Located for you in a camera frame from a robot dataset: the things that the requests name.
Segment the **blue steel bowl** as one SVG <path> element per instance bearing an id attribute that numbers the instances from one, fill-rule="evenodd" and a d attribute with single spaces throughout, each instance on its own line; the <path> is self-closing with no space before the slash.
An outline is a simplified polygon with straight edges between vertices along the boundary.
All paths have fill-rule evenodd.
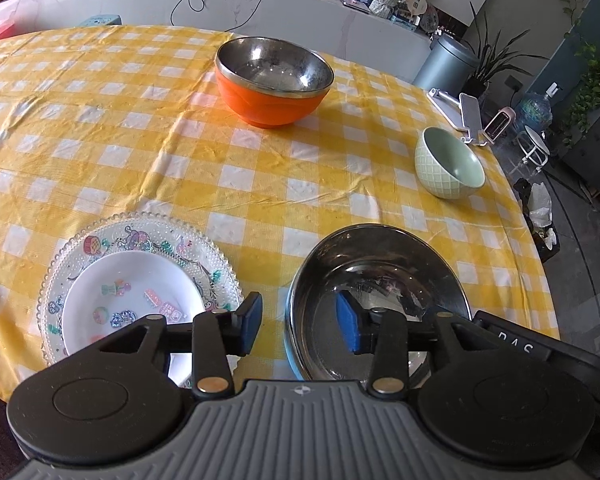
<path id="1" fill-rule="evenodd" d="M 372 357 L 351 353 L 340 333 L 340 292 L 367 310 L 393 310 L 410 321 L 441 310 L 472 318 L 460 281 L 419 237 L 378 223 L 346 226 L 317 243 L 288 290 L 285 350 L 300 379 L 362 382 L 370 371 Z"/>

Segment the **green ceramic bowl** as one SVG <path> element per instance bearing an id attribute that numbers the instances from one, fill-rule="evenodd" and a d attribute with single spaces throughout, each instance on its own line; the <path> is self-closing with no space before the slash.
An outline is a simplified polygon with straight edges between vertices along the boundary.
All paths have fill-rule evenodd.
<path id="1" fill-rule="evenodd" d="M 420 184 L 442 200 L 460 200 L 478 192 L 486 174 L 471 148 L 448 130 L 422 130 L 415 148 L 415 171 Z"/>

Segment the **orange steel bowl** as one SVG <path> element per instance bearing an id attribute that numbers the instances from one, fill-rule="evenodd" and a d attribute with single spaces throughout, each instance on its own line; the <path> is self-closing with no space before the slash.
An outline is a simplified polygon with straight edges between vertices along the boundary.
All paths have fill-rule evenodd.
<path id="1" fill-rule="evenodd" d="M 214 76 L 225 104 L 244 122 L 263 129 L 309 116 L 335 80 L 321 55 L 286 40 L 255 36 L 221 44 Z"/>

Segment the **patterned glass plate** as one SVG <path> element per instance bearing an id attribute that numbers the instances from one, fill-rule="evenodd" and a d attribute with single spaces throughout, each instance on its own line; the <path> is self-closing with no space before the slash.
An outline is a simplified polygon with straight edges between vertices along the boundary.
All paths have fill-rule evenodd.
<path id="1" fill-rule="evenodd" d="M 68 356 L 61 315 L 70 286 L 98 259 L 126 250 L 150 252 L 175 263 L 193 280 L 208 310 L 233 311 L 244 300 L 230 262 L 191 224 L 151 212 L 114 214 L 69 238 L 45 271 L 35 316 L 46 364 Z"/>

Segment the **white cartoon plate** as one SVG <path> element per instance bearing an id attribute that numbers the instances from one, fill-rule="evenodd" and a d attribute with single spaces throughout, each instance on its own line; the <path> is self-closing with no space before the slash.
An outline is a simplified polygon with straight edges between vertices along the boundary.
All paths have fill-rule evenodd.
<path id="1" fill-rule="evenodd" d="M 69 288 L 62 338 L 73 354 L 146 315 L 180 324 L 202 312 L 201 292 L 176 263 L 151 252 L 117 252 L 92 263 Z"/>

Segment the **white round stool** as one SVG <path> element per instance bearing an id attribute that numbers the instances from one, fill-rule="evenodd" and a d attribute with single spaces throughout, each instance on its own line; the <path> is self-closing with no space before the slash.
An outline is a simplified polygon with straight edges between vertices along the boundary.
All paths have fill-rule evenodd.
<path id="1" fill-rule="evenodd" d="M 535 174 L 539 174 L 550 160 L 550 149 L 542 136 L 529 126 L 519 133 L 516 142 L 522 151 L 522 159 L 517 167 L 529 166 Z"/>

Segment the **white tablet stand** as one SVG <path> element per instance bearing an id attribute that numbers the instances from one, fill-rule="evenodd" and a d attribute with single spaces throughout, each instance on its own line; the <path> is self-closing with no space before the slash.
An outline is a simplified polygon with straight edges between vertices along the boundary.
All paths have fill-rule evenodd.
<path id="1" fill-rule="evenodd" d="M 460 92 L 457 99 L 437 88 L 430 89 L 427 98 L 449 125 L 460 133 L 460 140 L 465 144 L 486 146 L 493 143 L 483 128 L 476 98 Z"/>

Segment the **yellow checkered tablecloth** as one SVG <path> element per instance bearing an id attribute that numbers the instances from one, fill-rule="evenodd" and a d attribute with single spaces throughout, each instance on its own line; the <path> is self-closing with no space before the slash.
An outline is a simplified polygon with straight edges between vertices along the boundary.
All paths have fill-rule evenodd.
<path id="1" fill-rule="evenodd" d="M 68 238 L 122 211 L 185 220 L 227 255 L 264 320 L 239 377 L 287 378 L 284 303 L 294 272 L 343 226 L 415 233 L 471 307 L 556 336 L 550 286 L 489 150 L 486 185 L 438 200 L 418 182 L 417 139 L 442 117 L 393 76 L 332 58 L 335 82 L 295 125 L 260 130 L 222 101 L 222 32 L 91 27 L 0 41 L 0 398 L 44 366 L 35 304 Z"/>

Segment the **pink space heater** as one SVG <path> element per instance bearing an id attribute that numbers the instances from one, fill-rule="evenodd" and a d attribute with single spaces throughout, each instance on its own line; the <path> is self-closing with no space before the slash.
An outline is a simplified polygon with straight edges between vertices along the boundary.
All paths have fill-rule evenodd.
<path id="1" fill-rule="evenodd" d="M 486 140 L 494 144 L 496 139 L 506 131 L 508 126 L 515 121 L 516 113 L 509 107 L 501 108 L 483 128 L 483 134 Z"/>

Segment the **water jug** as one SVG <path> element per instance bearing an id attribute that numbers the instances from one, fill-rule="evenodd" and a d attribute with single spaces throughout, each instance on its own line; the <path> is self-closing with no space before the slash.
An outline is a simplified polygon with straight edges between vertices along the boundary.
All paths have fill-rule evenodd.
<path id="1" fill-rule="evenodd" d="M 542 133 L 553 121 L 552 103 L 559 86 L 553 82 L 543 93 L 528 92 L 514 107 L 516 133 L 527 127 L 536 133 Z"/>

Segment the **grey metal trash can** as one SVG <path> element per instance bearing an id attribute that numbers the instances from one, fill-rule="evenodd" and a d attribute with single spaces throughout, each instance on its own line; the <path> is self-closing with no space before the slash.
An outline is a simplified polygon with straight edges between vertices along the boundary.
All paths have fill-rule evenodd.
<path id="1" fill-rule="evenodd" d="M 432 42 L 431 51 L 413 84 L 426 91 L 442 90 L 457 98 L 478 65 L 479 59 L 468 47 L 443 34 Z"/>

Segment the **climbing green plant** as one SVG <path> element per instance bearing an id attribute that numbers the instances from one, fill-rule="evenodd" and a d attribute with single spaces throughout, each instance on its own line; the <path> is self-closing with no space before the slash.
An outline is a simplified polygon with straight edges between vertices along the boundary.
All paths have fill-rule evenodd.
<path id="1" fill-rule="evenodd" d="M 576 93 L 567 107 L 564 120 L 565 131 L 562 145 L 572 148 L 576 143 L 573 136 L 585 138 L 590 128 L 590 116 L 600 108 L 600 50 L 595 44 L 585 41 L 577 50 L 577 55 L 586 62 L 586 69 L 576 87 Z"/>

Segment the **potted long-leaf plant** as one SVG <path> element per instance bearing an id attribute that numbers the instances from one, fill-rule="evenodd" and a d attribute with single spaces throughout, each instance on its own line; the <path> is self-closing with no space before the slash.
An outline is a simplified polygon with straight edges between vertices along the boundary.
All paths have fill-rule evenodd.
<path id="1" fill-rule="evenodd" d="M 493 77 L 501 72 L 515 72 L 530 76 L 531 73 L 528 70 L 515 64 L 515 61 L 521 58 L 547 61 L 547 57 L 544 55 L 524 53 L 515 49 L 515 44 L 528 35 L 529 29 L 523 30 L 507 40 L 505 44 L 501 44 L 502 32 L 499 30 L 491 39 L 486 13 L 479 16 L 474 4 L 471 2 L 469 5 L 474 18 L 472 27 L 475 29 L 477 44 L 474 46 L 466 40 L 463 41 L 463 44 L 468 47 L 471 54 L 475 55 L 478 65 L 466 80 L 463 93 L 477 99 L 481 98 Z"/>

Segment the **white tv console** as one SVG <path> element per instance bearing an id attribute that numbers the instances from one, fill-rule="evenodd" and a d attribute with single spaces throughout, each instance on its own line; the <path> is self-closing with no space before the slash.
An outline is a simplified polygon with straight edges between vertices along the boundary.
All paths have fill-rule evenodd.
<path id="1" fill-rule="evenodd" d="M 76 26 L 96 14 L 127 25 L 176 25 L 285 39 L 412 81 L 429 40 L 339 0 L 5 0 L 0 20 L 18 32 Z"/>

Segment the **small teal stool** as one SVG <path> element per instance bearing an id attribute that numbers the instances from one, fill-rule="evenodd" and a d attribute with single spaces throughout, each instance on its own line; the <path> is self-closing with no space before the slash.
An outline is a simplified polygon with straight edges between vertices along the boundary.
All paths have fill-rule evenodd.
<path id="1" fill-rule="evenodd" d="M 81 22 L 79 27 L 119 26 L 121 24 L 122 19 L 118 14 L 97 14 Z"/>

